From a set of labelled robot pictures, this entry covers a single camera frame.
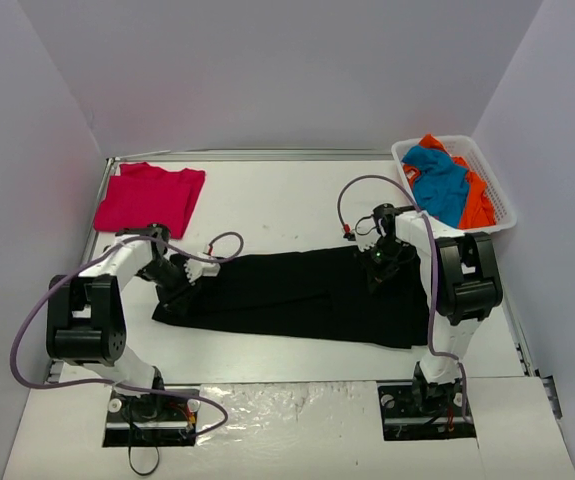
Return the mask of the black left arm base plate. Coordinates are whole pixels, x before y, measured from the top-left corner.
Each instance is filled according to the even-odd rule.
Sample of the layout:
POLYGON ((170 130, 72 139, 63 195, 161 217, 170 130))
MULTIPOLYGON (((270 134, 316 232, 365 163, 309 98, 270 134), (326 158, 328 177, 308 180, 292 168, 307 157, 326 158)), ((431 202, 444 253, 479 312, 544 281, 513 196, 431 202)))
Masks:
POLYGON ((194 446, 200 407, 199 400, 186 397, 112 392, 102 447, 194 446))

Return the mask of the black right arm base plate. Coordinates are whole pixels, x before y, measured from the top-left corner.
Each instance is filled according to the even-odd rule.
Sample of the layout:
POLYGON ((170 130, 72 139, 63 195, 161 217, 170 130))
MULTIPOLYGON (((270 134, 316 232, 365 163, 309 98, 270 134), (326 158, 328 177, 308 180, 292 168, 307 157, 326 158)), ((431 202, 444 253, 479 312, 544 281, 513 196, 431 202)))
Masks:
POLYGON ((442 394, 428 407, 421 407, 411 381, 377 384, 380 416, 385 441, 438 441, 473 439, 476 428, 462 412, 462 392, 442 394))

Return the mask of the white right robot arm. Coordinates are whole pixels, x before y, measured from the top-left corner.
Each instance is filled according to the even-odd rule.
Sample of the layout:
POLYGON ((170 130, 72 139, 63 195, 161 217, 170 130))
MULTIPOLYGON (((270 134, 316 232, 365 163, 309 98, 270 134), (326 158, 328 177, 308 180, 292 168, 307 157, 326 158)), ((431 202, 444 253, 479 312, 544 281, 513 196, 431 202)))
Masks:
POLYGON ((370 291, 401 273, 405 264, 419 263, 429 308, 428 352, 415 366, 410 398, 419 412, 430 414, 457 394, 466 396, 462 359, 479 325, 503 299, 492 238, 434 225, 411 207, 381 204, 371 218, 378 238, 358 242, 370 291))

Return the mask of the black t-shirt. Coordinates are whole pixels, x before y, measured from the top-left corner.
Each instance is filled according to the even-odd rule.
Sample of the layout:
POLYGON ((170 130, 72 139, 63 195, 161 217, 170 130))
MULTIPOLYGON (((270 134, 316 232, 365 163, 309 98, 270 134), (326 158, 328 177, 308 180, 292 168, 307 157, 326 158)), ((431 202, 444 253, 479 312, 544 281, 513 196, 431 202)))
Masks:
POLYGON ((247 255, 202 277, 152 315, 159 323, 229 333, 375 344, 427 343, 428 306, 412 248, 374 280, 357 248, 247 255))

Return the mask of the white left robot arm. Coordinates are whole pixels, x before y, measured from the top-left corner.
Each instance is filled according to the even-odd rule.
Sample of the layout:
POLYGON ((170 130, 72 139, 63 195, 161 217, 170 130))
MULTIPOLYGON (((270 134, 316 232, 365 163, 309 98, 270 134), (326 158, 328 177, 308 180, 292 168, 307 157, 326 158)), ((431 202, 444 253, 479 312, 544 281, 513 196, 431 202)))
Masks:
POLYGON ((171 401, 160 370, 127 346, 121 291, 138 277, 156 285, 156 318, 188 312, 197 285, 188 278, 186 257, 166 258, 161 243, 170 237, 169 228, 157 223, 120 230, 117 249, 58 287, 47 306, 47 353, 117 383, 123 412, 140 421, 160 418, 171 401), (133 392, 126 385, 138 388, 133 392))

